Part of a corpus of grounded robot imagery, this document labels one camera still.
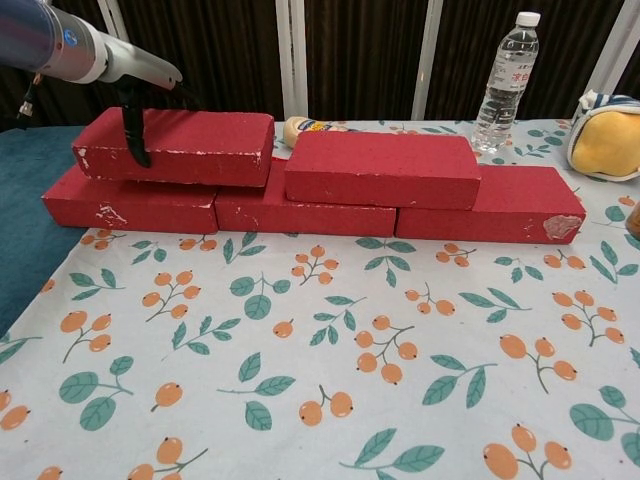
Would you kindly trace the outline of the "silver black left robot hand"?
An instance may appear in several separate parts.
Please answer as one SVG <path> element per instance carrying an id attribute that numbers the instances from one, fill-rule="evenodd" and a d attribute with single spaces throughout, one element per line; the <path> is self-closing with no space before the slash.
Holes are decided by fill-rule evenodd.
<path id="1" fill-rule="evenodd" d="M 188 107 L 200 108 L 196 93 L 184 85 L 182 73 L 170 62 L 102 33 L 107 52 L 107 66 L 99 80 L 115 85 L 121 106 L 125 140 L 136 163 L 151 167 L 144 142 L 144 119 L 141 95 L 149 87 L 165 90 Z"/>

